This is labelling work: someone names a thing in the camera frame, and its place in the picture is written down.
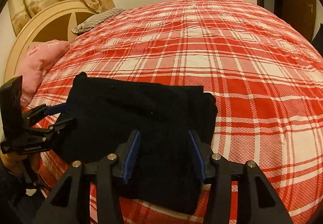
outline pillow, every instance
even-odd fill
[[[48,70],[65,54],[68,47],[67,41],[52,40],[28,48],[15,72],[15,76],[23,76],[21,106],[25,107],[31,102]]]
[[[316,34],[316,36],[314,37],[314,39],[312,41],[312,45],[320,53],[320,55],[323,56],[323,24],[322,23],[321,23],[318,33]]]
[[[111,19],[120,13],[123,13],[124,9],[113,8],[111,10],[107,10],[105,12],[99,13],[97,15],[92,15],[88,19],[86,19],[83,23],[80,23],[76,28],[72,30],[75,34],[82,34],[85,33],[94,27],[98,26],[99,24],[103,23],[104,21]]]

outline metal bolt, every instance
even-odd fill
[[[213,155],[212,155],[212,158],[213,158],[214,160],[220,160],[220,159],[221,159],[221,155],[219,155],[219,154],[213,154]]]
[[[115,160],[117,158],[116,154],[109,154],[108,155],[108,160]]]
[[[247,162],[247,165],[248,165],[249,167],[255,167],[255,166],[256,166],[256,163],[255,163],[255,162],[253,162],[252,160],[250,160],[250,161],[248,161],[248,162]]]
[[[80,165],[81,165],[81,161],[78,161],[78,160],[74,161],[72,164],[73,167],[79,167]]]

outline cream headboard trim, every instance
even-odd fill
[[[69,42],[75,39],[77,35],[72,33],[71,30],[77,26],[75,15],[77,12],[95,14],[80,0],[68,0],[53,4],[33,17],[17,36],[8,57],[3,82],[8,81],[14,76],[20,58],[25,54],[37,34],[53,20],[63,15],[71,14],[67,28],[67,37]]]

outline red plaid bedspread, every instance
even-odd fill
[[[323,58],[290,25],[240,0],[181,0],[128,10],[79,36],[45,76],[30,107],[66,101],[75,75],[166,85],[203,85],[219,109],[212,149],[254,160],[294,223],[323,196]],[[56,120],[41,121],[45,127]],[[42,154],[53,186],[67,165]],[[202,223],[210,186],[194,215],[120,198],[125,223]],[[232,185],[236,205],[237,186]],[[95,187],[91,216],[96,220]],[[230,223],[235,223],[232,206]]]

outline door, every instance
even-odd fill
[[[282,0],[281,16],[308,41],[312,41],[316,17],[316,0]]]

